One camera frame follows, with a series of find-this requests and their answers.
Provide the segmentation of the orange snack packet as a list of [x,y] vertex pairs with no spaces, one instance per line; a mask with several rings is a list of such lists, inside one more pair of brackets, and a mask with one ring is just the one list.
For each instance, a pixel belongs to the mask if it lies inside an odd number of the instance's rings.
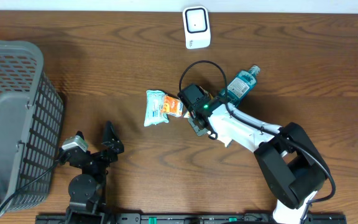
[[183,103],[176,98],[165,95],[163,98],[161,113],[174,117],[181,117],[183,114]]

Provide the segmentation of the green wet wipes pack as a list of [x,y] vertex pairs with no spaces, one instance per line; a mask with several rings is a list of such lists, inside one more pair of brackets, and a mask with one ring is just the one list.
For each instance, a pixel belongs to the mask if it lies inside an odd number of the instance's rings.
[[161,112],[166,94],[160,90],[147,90],[147,104],[144,126],[168,123],[168,117]]

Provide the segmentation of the blue mouthwash bottle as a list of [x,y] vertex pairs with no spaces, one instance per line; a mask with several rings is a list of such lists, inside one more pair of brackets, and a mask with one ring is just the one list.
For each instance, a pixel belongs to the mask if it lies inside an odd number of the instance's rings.
[[238,107],[245,96],[256,86],[260,67],[253,65],[249,70],[241,70],[228,84],[228,102]]

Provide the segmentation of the yellow snack bag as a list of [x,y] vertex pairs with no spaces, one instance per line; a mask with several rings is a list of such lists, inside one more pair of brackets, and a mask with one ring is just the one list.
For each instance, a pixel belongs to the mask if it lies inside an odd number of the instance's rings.
[[[209,99],[213,99],[213,95],[210,92],[208,92],[204,89],[203,89],[203,91],[208,95]],[[183,115],[183,118],[189,118],[189,117],[190,117],[190,112],[187,110],[185,112],[185,114]]]

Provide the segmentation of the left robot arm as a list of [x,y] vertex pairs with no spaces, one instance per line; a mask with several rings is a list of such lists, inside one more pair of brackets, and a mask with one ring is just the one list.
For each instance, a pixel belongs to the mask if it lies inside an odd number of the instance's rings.
[[112,122],[107,121],[103,130],[102,145],[105,149],[92,153],[88,150],[81,131],[66,139],[59,149],[58,161],[81,169],[69,186],[70,203],[64,223],[114,223],[115,217],[106,208],[106,182],[108,167],[124,152]]

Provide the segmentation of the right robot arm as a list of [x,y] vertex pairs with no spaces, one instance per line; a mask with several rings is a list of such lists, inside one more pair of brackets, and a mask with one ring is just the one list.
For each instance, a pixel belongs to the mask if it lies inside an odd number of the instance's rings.
[[273,220],[304,223],[309,206],[331,172],[305,130],[296,123],[282,127],[245,114],[227,101],[191,84],[180,88],[179,99],[188,110],[189,123],[198,136],[204,134],[228,146],[233,141],[256,158],[265,181],[277,198]]

